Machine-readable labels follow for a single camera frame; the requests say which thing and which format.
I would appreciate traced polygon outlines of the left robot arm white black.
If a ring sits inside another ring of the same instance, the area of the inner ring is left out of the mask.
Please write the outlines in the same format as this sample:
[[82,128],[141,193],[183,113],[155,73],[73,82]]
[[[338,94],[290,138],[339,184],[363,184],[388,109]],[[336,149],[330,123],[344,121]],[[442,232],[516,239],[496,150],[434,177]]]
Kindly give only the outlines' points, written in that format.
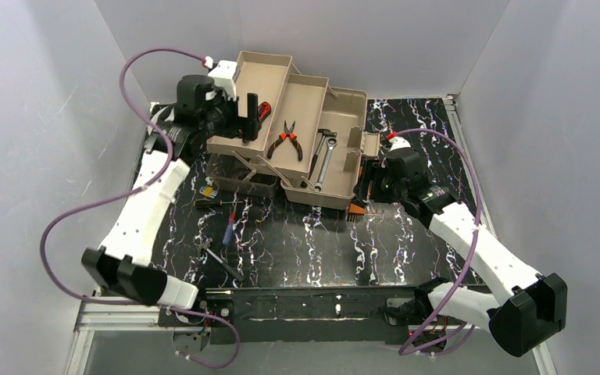
[[191,164],[212,136],[254,141],[270,103],[249,93],[246,114],[231,79],[187,75],[177,84],[177,100],[154,105],[150,120],[160,130],[145,139],[134,195],[127,198],[116,222],[97,248],[86,248],[81,263],[105,291],[142,305],[190,309],[197,286],[151,265],[153,245],[166,211]]

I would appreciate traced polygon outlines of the orange black pliers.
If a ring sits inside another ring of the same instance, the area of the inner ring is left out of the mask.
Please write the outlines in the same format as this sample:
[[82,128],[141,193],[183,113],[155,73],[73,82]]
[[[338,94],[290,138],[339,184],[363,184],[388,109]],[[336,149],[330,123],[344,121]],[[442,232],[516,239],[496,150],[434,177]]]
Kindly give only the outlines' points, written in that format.
[[298,141],[297,134],[295,133],[295,125],[296,122],[293,121],[291,124],[288,124],[287,121],[284,121],[284,132],[281,133],[277,140],[275,140],[272,145],[268,148],[266,157],[271,159],[273,157],[274,152],[282,145],[286,140],[289,140],[291,144],[294,146],[297,160],[301,162],[304,159],[304,153],[302,150],[302,146]]

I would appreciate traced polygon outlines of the steel combination wrench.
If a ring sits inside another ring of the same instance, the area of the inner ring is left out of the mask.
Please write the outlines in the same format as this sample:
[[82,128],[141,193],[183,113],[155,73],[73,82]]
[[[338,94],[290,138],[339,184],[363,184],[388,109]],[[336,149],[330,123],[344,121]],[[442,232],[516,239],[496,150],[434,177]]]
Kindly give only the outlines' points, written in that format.
[[316,191],[323,190],[323,182],[324,182],[325,176],[327,174],[327,170],[328,170],[331,156],[333,154],[333,150],[335,149],[337,143],[338,143],[338,141],[337,141],[337,138],[335,138],[335,137],[329,137],[327,139],[327,150],[326,150],[325,156],[323,158],[323,163],[321,165],[320,172],[317,177],[316,183],[314,184],[314,189]]

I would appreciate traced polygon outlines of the beige plastic tool box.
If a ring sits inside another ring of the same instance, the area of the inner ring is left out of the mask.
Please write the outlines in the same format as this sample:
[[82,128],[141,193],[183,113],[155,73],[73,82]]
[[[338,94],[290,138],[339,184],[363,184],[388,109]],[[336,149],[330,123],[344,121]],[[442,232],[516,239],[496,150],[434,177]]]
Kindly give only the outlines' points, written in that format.
[[346,210],[361,162],[380,150],[365,130],[367,93],[302,74],[289,55],[242,51],[236,61],[206,63],[227,93],[256,94],[269,105],[256,140],[209,140],[206,173],[215,185],[266,197],[281,188],[290,202]]

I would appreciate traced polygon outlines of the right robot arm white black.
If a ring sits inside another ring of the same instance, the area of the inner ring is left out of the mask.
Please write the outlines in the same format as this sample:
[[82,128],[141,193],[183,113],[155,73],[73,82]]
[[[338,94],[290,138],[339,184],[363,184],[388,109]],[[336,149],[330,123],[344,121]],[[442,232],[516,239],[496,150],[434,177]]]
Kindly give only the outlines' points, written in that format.
[[416,287],[409,302],[385,307],[397,321],[456,318],[489,332],[505,352],[520,357],[566,326],[568,287],[557,273],[543,275],[517,258],[453,190],[433,183],[420,154],[394,148],[381,160],[363,163],[354,190],[362,201],[398,203],[430,232],[469,260],[487,293],[435,277]]

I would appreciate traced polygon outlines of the red utility knife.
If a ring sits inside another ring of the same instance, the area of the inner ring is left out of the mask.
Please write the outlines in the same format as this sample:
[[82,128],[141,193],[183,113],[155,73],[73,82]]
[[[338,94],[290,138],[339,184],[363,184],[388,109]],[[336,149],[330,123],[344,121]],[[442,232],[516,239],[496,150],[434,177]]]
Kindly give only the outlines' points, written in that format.
[[263,123],[272,113],[272,106],[268,102],[261,102],[257,108],[258,110],[258,120],[260,123]]

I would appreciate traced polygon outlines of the yellow black hex key set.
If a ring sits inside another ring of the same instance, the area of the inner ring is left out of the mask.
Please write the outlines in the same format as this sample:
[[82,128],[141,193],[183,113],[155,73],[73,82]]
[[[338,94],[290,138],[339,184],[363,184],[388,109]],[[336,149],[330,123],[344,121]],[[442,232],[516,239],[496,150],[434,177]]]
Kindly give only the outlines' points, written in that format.
[[210,199],[214,199],[217,195],[218,195],[218,191],[209,185],[203,186],[199,189],[199,193],[205,197],[205,198],[210,198]]

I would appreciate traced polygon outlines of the blue handled tool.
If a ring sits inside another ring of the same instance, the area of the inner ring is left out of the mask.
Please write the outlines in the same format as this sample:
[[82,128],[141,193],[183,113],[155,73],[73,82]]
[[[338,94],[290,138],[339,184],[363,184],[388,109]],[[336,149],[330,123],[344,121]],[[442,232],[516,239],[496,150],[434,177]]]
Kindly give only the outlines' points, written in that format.
[[235,221],[236,221],[236,212],[233,211],[229,215],[229,219],[228,219],[228,222],[227,222],[227,227],[226,227],[226,230],[225,230],[224,235],[223,235],[222,245],[225,246],[225,247],[227,247],[230,244],[231,239],[232,239],[232,237],[234,235]]

